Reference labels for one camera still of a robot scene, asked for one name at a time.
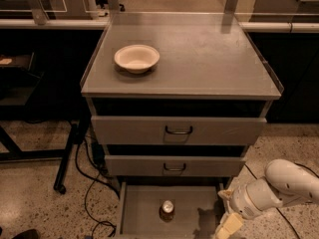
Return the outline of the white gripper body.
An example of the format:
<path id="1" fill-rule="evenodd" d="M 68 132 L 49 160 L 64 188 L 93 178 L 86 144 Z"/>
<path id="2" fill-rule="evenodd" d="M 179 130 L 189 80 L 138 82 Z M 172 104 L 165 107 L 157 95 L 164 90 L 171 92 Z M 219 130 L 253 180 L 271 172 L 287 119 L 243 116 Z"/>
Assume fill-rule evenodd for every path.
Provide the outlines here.
<path id="1" fill-rule="evenodd" d="M 264 177 L 235 188 L 230 196 L 229 205 L 244 219 L 254 219 L 265 210 L 281 207 L 282 200 L 278 191 Z"/>

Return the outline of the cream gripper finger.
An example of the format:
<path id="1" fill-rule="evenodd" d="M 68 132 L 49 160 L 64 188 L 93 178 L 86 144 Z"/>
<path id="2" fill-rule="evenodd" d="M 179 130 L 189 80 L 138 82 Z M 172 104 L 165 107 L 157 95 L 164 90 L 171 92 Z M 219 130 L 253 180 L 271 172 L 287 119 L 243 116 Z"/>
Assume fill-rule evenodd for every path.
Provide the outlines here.
<path id="1" fill-rule="evenodd" d="M 220 224 L 217 226 L 214 239 L 229 239 L 243 226 L 243 218 L 238 213 L 224 213 Z"/>
<path id="2" fill-rule="evenodd" d="M 223 189 L 223 190 L 219 190 L 217 194 L 223 201 L 229 202 L 233 194 L 233 191 Z"/>

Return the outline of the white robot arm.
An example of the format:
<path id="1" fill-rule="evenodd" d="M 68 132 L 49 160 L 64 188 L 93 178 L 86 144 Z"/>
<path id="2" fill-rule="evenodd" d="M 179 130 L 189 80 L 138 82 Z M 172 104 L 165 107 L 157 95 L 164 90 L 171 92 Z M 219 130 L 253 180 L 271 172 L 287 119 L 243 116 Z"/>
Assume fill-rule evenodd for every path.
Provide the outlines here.
<path id="1" fill-rule="evenodd" d="M 245 220 L 261 216 L 271 208 L 294 206 L 306 201 L 319 204 L 319 178 L 301 166 L 274 159 L 264 169 L 264 175 L 232 190 L 220 190 L 225 213 L 213 239 L 229 239 Z"/>

